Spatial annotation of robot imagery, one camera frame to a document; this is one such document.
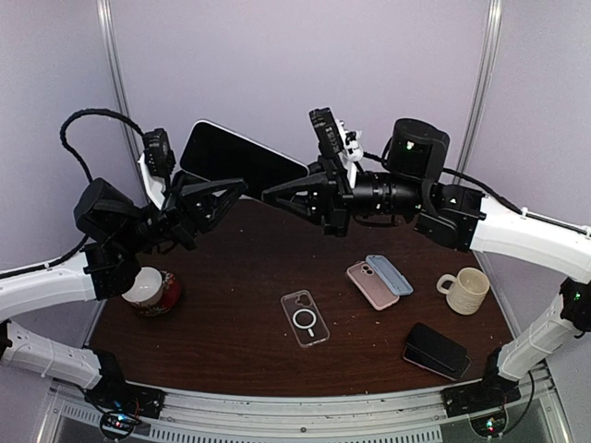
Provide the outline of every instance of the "light blue phone case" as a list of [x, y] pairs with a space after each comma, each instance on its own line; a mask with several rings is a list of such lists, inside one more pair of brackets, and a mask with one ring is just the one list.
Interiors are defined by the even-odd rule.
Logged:
[[385, 256], [367, 256], [366, 262], [394, 294], [404, 296], [413, 293], [408, 280]]

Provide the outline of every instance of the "ventilation grille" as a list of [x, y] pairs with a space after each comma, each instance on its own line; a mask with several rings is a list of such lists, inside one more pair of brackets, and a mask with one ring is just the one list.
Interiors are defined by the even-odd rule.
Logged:
[[[83, 406], [65, 403], [62, 409], [62, 416], [86, 423], [91, 426], [98, 426], [101, 415], [93, 409]], [[148, 435], [134, 436], [152, 441], [154, 443], [304, 443], [305, 437], [301, 438], [240, 438], [236, 436], [208, 435], [203, 432], [178, 429], [168, 424], [151, 424]], [[394, 432], [387, 435], [372, 436], [370, 438], [314, 438], [315, 443], [442, 443], [439, 426], [430, 426], [413, 431]]]

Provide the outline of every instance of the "dark brown tabletop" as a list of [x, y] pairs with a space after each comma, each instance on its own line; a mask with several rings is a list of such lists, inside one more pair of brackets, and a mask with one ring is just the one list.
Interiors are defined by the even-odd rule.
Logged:
[[[192, 252], [143, 256], [144, 266], [172, 271], [183, 284], [178, 304], [161, 317], [135, 315], [107, 302], [91, 346], [115, 353], [127, 379], [223, 394], [324, 396], [392, 392], [450, 381], [402, 359], [404, 338], [423, 322], [468, 350], [464, 379], [481, 376], [487, 355], [511, 339], [489, 294], [470, 317], [437, 293], [443, 273], [477, 267], [472, 254], [435, 245], [412, 225], [366, 228], [345, 238], [256, 201], [240, 200]], [[374, 310], [345, 270], [367, 254], [386, 256], [415, 288]], [[283, 312], [283, 295], [307, 289], [331, 337], [301, 348]]]

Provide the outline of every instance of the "white wall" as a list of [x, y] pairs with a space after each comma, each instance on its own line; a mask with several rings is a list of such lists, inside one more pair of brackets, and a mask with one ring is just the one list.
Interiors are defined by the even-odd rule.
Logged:
[[[58, 131], [73, 112], [115, 107], [94, 0], [0, 0], [0, 271], [57, 257], [81, 238], [72, 209], [86, 179]], [[140, 186], [118, 123], [86, 117], [72, 144], [95, 176], [136, 201]], [[17, 321], [80, 345], [96, 304], [70, 304]], [[32, 438], [48, 382], [0, 367], [0, 442]]]
[[308, 111], [331, 106], [381, 153], [411, 116], [448, 132], [455, 166], [488, 2], [188, 0], [113, 2], [131, 113], [177, 154], [209, 118], [303, 162]]
[[[519, 206], [591, 224], [591, 4], [504, 3], [501, 42], [468, 172]], [[525, 329], [564, 279], [489, 257], [497, 290]], [[589, 441], [591, 343], [572, 340], [549, 359], [576, 436]]]

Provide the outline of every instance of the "black phone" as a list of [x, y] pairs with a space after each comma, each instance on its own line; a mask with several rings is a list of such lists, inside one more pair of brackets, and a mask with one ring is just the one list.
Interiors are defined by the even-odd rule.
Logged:
[[193, 126], [180, 166], [206, 180], [242, 178], [245, 195], [258, 200], [265, 189], [309, 174], [305, 164], [207, 120]]
[[408, 363], [412, 363], [413, 365], [417, 365], [423, 369], [427, 369], [428, 371], [434, 372], [437, 375], [446, 377], [453, 381], [462, 378], [465, 374], [465, 371], [470, 366], [470, 359], [466, 356], [463, 365], [452, 371], [444, 365], [440, 365], [435, 360], [431, 360], [424, 354], [415, 351], [408, 346], [404, 348], [403, 359]]
[[411, 329], [406, 337], [406, 346], [452, 372], [464, 367], [467, 356], [464, 346], [423, 323], [416, 323]]

